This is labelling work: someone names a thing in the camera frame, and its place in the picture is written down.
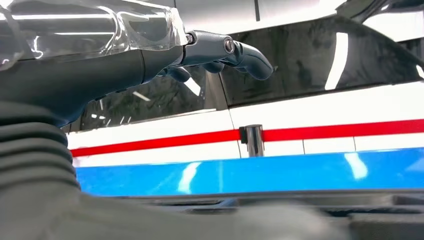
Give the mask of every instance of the white car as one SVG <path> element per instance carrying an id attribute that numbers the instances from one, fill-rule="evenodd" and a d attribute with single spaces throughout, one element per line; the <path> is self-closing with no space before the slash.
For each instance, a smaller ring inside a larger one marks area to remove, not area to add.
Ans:
<path id="1" fill-rule="evenodd" d="M 70 127 L 77 167 L 248 156 L 238 129 L 259 124 L 265 156 L 424 147 L 424 63 L 351 20 L 331 16 L 231 35 L 274 65 L 257 81 L 194 66 L 91 102 Z"/>

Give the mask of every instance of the clear plastic cover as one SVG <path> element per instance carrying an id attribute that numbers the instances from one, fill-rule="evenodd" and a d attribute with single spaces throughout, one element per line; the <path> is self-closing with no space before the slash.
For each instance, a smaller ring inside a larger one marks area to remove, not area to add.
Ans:
<path id="1" fill-rule="evenodd" d="M 5 0 L 0 4 L 11 16 L 0 15 L 0 24 L 1 19 L 14 24 L 18 38 L 30 48 L 31 56 L 21 59 L 86 59 L 187 44 L 176 8 L 137 0 Z M 3 61 L 7 59 L 3 50 L 14 49 L 17 42 L 0 46 Z"/>

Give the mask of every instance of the tinted window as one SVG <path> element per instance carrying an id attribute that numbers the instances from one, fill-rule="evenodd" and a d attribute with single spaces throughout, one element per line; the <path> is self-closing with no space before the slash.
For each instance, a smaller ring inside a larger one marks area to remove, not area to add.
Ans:
<path id="1" fill-rule="evenodd" d="M 214 109 L 205 70 L 200 67 L 186 69 L 193 81 L 180 83 L 170 77 L 156 77 L 147 84 L 90 102 L 81 116 L 80 130 Z"/>
<path id="2" fill-rule="evenodd" d="M 424 38 L 411 39 L 407 41 L 399 42 L 403 48 L 410 51 L 413 55 L 417 56 L 420 59 L 424 57 Z"/>
<path id="3" fill-rule="evenodd" d="M 229 67 L 222 81 L 230 105 L 306 96 L 420 79 L 423 63 L 374 30 L 341 17 L 233 34 L 258 48 L 271 64 L 257 81 Z"/>

